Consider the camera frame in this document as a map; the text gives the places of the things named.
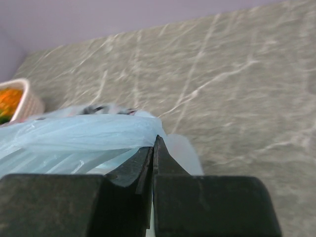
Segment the white plastic fruit basket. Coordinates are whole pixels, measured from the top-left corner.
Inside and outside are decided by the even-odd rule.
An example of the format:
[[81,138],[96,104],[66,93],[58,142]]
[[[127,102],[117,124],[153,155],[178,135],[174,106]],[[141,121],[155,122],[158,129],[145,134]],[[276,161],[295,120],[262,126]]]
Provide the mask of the white plastic fruit basket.
[[30,82],[26,78],[1,82],[0,88],[13,88],[22,90],[21,99],[10,121],[22,121],[30,116],[44,113],[45,105],[43,100],[32,91]]

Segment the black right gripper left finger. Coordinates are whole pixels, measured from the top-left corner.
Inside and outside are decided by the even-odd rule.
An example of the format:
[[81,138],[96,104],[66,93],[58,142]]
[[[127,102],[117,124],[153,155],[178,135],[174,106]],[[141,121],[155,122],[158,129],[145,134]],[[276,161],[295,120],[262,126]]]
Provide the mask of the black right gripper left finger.
[[105,175],[8,174],[3,237],[143,237],[150,228],[152,147]]

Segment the light blue printed plastic bag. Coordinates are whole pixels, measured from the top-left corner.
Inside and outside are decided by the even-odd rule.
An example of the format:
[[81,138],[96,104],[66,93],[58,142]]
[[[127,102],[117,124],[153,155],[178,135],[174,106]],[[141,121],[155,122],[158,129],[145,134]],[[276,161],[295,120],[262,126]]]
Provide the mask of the light blue printed plastic bag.
[[149,112],[114,104],[71,106],[0,128],[0,174],[107,174],[161,137],[191,175],[203,169],[190,141]]

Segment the orange pineapple fruit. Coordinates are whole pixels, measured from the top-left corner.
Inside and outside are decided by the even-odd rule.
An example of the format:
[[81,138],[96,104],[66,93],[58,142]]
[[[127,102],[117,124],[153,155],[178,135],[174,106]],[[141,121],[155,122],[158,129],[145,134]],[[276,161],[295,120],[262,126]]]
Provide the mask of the orange pineapple fruit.
[[13,116],[20,100],[23,91],[16,88],[5,88],[0,90],[0,115]]

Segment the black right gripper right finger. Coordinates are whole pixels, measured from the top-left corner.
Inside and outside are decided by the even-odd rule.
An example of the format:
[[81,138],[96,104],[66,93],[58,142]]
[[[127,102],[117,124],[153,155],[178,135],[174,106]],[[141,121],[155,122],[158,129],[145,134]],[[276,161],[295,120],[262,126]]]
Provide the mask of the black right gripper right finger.
[[157,237],[279,237],[271,196],[253,176],[190,175],[157,137],[153,156]]

